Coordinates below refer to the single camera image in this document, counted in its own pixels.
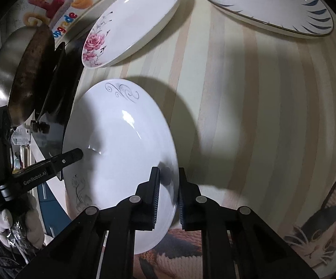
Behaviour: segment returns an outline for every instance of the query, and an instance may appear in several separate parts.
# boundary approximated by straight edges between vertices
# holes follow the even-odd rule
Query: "blue cabinet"
[[[71,219],[58,203],[46,183],[37,187],[37,193],[45,229],[47,234],[54,238],[70,224]]]

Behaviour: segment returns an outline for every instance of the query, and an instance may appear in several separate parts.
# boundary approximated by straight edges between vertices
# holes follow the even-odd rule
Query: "table surface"
[[[162,110],[188,180],[223,206],[251,207],[284,236],[321,208],[336,181],[333,17],[333,33],[305,40],[182,0],[140,51],[84,70],[75,101],[105,79],[137,83]],[[333,259],[315,270],[335,269]]]

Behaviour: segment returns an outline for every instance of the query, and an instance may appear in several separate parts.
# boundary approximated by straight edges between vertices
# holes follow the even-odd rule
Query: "plate rim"
[[[112,7],[117,1],[119,0],[115,0],[109,7],[107,7],[107,9],[101,14],[101,16],[97,19],[97,21],[94,23],[94,25],[92,26],[91,28],[91,31],[88,33],[87,35],[87,38],[85,40],[85,43],[87,42],[88,38],[89,38],[89,35],[91,34],[92,30],[93,30],[93,27],[95,27],[98,23],[98,21],[102,18],[102,16],[104,14],[106,14],[108,12],[108,10],[110,9],[110,7]],[[107,66],[108,64],[112,63],[113,61],[115,61],[118,57],[120,57],[123,53],[125,53],[126,51],[128,51],[130,48],[132,48],[134,45],[136,45],[140,40],[142,40],[150,31],[152,31],[157,25],[159,25],[159,23],[165,18],[165,16],[167,16],[169,14],[169,12],[175,8],[176,4],[177,3],[180,3],[180,0],[175,0],[174,3],[172,4],[171,8],[165,12],[163,14],[162,17],[159,18],[158,22],[156,22],[156,24],[154,26],[152,26],[144,35],[142,35],[140,38],[138,38],[136,41],[134,41],[127,49],[125,49],[121,54],[119,54],[118,56],[116,56],[115,58],[113,58],[112,60],[108,61],[108,62],[103,62],[101,65],[98,65],[98,66],[94,66],[94,67],[89,67],[87,66],[85,63],[84,63],[84,60],[83,60],[83,56],[81,57],[81,61],[84,65],[85,68],[87,69],[98,69],[98,68],[101,68],[101,67],[104,67],[104,66]],[[83,51],[85,49],[85,43],[83,45],[83,49],[82,49],[82,54],[83,54]]]
[[[73,110],[74,108],[76,107],[75,105],[78,105],[81,101],[81,99],[83,99],[84,95],[89,91],[91,90],[93,87],[96,87],[98,84],[106,84],[106,83],[109,83],[109,82],[114,82],[114,83],[125,83],[128,87],[133,85],[134,87],[137,88],[137,90],[139,91],[143,91],[145,93],[145,96],[150,99],[152,101],[152,103],[155,105],[155,107],[157,108],[157,110],[160,112],[161,116],[162,116],[162,120],[164,121],[164,125],[166,126],[167,128],[167,131],[169,132],[169,135],[171,136],[170,138],[170,141],[172,142],[172,145],[173,145],[173,149],[174,149],[174,156],[175,156],[175,159],[173,160],[173,168],[172,168],[172,173],[173,173],[173,186],[172,186],[172,190],[173,190],[173,200],[171,200],[171,205],[172,205],[172,213],[171,213],[171,217],[169,218],[169,225],[167,226],[166,229],[164,229],[164,234],[162,235],[162,238],[164,238],[164,236],[167,234],[168,230],[170,229],[172,223],[173,223],[173,220],[174,220],[174,217],[175,217],[175,214],[176,214],[176,211],[177,211],[177,208],[178,208],[178,190],[179,190],[179,184],[180,184],[180,176],[179,176],[179,164],[178,164],[178,156],[177,156],[177,150],[176,150],[176,147],[175,147],[175,143],[174,143],[174,140],[173,140],[173,136],[172,136],[172,133],[171,133],[171,130],[169,128],[169,125],[167,123],[167,120],[165,119],[164,117],[164,114],[163,112],[161,111],[161,109],[159,108],[158,104],[156,103],[156,101],[151,97],[151,95],[145,90],[143,89],[140,85],[130,81],[130,80],[127,80],[127,79],[120,79],[120,78],[113,78],[113,79],[109,79],[109,80],[103,80],[103,81],[100,81],[98,83],[96,83],[95,85],[93,85],[91,88],[89,88],[79,99],[78,101],[74,104],[73,106]],[[64,137],[63,137],[63,145],[62,145],[62,152],[64,152],[64,144],[65,144],[65,138],[66,138],[66,132],[67,132],[67,129],[65,130],[64,132]],[[65,190],[67,190],[66,188],[66,180],[65,180],[65,177],[63,177],[63,181],[64,181],[64,184],[65,184]],[[72,201],[70,200],[70,196],[68,195],[68,192],[66,191],[67,193],[67,197],[68,197],[68,201],[70,203],[70,207],[71,207],[71,212],[70,214],[73,214],[73,212],[76,211],[76,209],[73,207],[73,204],[72,204]],[[148,250],[154,248],[160,241],[161,239],[155,244],[155,242],[153,242],[154,240],[152,240],[151,244],[154,244],[153,247],[149,248],[149,247],[146,247],[146,248],[149,248]],[[134,254],[140,254],[142,253],[141,251],[137,251],[135,252]]]
[[[266,23],[264,21],[261,21],[261,20],[258,20],[258,19],[255,19],[255,18],[251,18],[249,16],[245,16],[243,15],[242,13],[237,13],[236,11],[233,11],[233,10],[229,10],[223,6],[221,6],[220,4],[217,4],[216,2],[214,1],[211,1],[211,0],[207,0],[208,2],[210,2],[211,4],[215,5],[216,7],[218,8],[221,8],[223,9],[225,12],[229,12],[229,13],[232,13],[233,15],[235,16],[240,16],[242,18],[246,18],[246,19],[249,19],[251,21],[255,21],[255,22],[258,22],[258,23],[261,23],[265,26],[271,26],[271,27],[274,27],[274,28],[277,28],[277,29],[281,29],[281,30],[284,30],[284,31],[287,31],[287,32],[292,32],[294,34],[298,34],[298,35],[301,35],[301,36],[309,36],[309,37],[316,37],[316,38],[319,38],[319,37],[327,37],[328,35],[330,35],[334,28],[335,28],[335,23],[334,23],[334,20],[333,20],[333,16],[331,14],[331,11],[329,10],[329,7],[327,6],[327,4],[323,1],[323,0],[320,0],[324,6],[326,6],[327,10],[329,11],[329,15],[331,16],[332,18],[332,29],[329,33],[325,33],[325,34],[313,34],[313,33],[304,33],[304,32],[301,32],[301,31],[295,31],[293,29],[287,29],[287,28],[284,28],[282,26],[278,26],[278,25],[274,25],[274,24],[271,24],[271,23]]]

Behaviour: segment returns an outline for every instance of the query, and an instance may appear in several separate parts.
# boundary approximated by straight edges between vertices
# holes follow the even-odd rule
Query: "plate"
[[[94,85],[74,105],[66,128],[63,152],[74,148],[84,157],[63,169],[70,215],[90,205],[115,206],[149,180],[153,166],[160,168],[155,229],[136,232],[134,253],[156,246],[172,223],[179,177],[172,135],[149,94],[121,79]]]
[[[129,57],[167,25],[179,3],[180,0],[116,0],[85,41],[84,66],[111,66]]]
[[[322,0],[208,1],[230,16],[289,36],[326,36],[333,30],[332,16]]]

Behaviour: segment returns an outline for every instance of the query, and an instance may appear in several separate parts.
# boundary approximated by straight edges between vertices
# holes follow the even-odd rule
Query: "frying pan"
[[[54,38],[47,25],[22,27],[0,49],[0,107],[8,105],[13,127],[40,110],[50,84]]]

